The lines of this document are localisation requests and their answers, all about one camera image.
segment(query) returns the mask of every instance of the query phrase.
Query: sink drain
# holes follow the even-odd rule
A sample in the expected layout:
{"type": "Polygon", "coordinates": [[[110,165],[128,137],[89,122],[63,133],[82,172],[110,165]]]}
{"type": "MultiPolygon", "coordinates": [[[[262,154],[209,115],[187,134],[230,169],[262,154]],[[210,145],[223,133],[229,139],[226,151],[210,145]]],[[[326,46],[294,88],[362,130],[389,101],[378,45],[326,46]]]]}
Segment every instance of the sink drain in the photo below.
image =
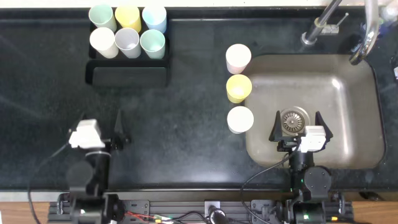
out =
{"type": "Polygon", "coordinates": [[[283,131],[289,135],[299,133],[306,125],[310,125],[310,118],[305,110],[294,106],[281,112],[283,131]]]}

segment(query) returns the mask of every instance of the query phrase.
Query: chrome faucet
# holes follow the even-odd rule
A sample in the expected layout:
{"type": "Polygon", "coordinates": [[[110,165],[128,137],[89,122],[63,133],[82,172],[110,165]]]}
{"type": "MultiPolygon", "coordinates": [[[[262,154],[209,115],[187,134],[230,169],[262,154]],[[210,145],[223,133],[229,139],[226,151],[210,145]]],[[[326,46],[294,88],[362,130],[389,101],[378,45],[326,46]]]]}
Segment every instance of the chrome faucet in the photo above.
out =
{"type": "MultiPolygon", "coordinates": [[[[303,44],[315,44],[315,42],[317,41],[317,37],[326,27],[327,20],[330,18],[331,14],[337,9],[341,1],[342,0],[332,0],[332,2],[323,11],[322,15],[315,19],[310,30],[302,34],[301,40],[303,44]]],[[[368,53],[370,53],[377,39],[377,35],[379,34],[379,8],[377,0],[364,0],[364,2],[366,12],[366,34],[361,45],[349,58],[349,62],[352,65],[359,64],[368,55],[368,53]]]]}

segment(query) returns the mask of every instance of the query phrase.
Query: sink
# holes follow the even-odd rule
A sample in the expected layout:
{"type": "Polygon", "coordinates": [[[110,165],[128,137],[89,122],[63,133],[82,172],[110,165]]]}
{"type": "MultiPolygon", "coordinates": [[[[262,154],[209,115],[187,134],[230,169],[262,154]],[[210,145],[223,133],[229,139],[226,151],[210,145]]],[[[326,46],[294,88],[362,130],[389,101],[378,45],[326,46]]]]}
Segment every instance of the sink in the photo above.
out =
{"type": "Polygon", "coordinates": [[[243,74],[252,81],[244,104],[254,115],[253,127],[246,132],[246,149],[253,160],[267,167],[283,158],[277,143],[268,140],[279,110],[289,121],[286,134],[315,125],[315,112],[321,113],[334,137],[325,150],[314,153],[316,165],[365,169],[379,163],[385,145],[373,70],[365,61],[353,66],[348,59],[349,55],[262,55],[252,60],[243,74]]]}

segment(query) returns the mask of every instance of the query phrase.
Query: wooden floor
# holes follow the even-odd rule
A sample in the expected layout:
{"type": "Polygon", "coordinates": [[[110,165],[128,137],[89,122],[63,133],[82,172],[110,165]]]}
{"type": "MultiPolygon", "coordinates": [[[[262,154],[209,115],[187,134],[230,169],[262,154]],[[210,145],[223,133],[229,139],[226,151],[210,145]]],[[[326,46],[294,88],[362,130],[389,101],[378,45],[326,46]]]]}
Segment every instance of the wooden floor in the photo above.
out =
{"type": "MultiPolygon", "coordinates": [[[[46,223],[49,203],[34,203],[41,223],[46,223]]],[[[357,222],[372,224],[398,223],[398,202],[353,202],[357,222]]],[[[35,224],[26,202],[2,202],[0,212],[3,224],[35,224]]]]}

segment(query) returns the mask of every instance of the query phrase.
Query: plastic cup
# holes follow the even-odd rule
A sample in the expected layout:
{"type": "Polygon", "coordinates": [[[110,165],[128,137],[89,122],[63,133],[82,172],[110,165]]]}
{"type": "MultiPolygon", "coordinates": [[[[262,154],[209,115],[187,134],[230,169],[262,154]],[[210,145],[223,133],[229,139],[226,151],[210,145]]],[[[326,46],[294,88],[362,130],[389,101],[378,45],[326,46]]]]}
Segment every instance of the plastic cup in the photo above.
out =
{"type": "Polygon", "coordinates": [[[139,35],[132,28],[120,29],[114,36],[114,42],[128,58],[138,58],[141,54],[139,35]]]}
{"type": "Polygon", "coordinates": [[[116,31],[116,21],[111,6],[105,4],[94,6],[88,12],[88,17],[98,28],[106,27],[112,32],[116,31]]]}
{"type": "Polygon", "coordinates": [[[240,103],[249,96],[252,89],[250,79],[242,74],[231,76],[226,82],[226,94],[232,103],[240,103]]]}
{"type": "Polygon", "coordinates": [[[243,44],[234,44],[225,53],[226,67],[232,74],[240,74],[251,60],[251,52],[243,44]]]}
{"type": "Polygon", "coordinates": [[[142,18],[148,28],[161,31],[163,34],[167,28],[167,12],[162,6],[148,6],[142,11],[142,18]]]}
{"type": "Polygon", "coordinates": [[[133,28],[141,31],[141,18],[139,9],[136,6],[119,6],[114,12],[116,19],[123,28],[133,28]]]}
{"type": "Polygon", "coordinates": [[[253,126],[254,116],[249,108],[237,106],[229,111],[226,120],[232,133],[241,134],[253,126]]]}
{"type": "Polygon", "coordinates": [[[91,33],[90,44],[106,58],[114,58],[119,53],[114,43],[114,33],[106,27],[97,28],[91,33]]]}
{"type": "Polygon", "coordinates": [[[159,30],[147,30],[141,35],[140,44],[147,55],[153,59],[164,57],[166,39],[159,30]]]}

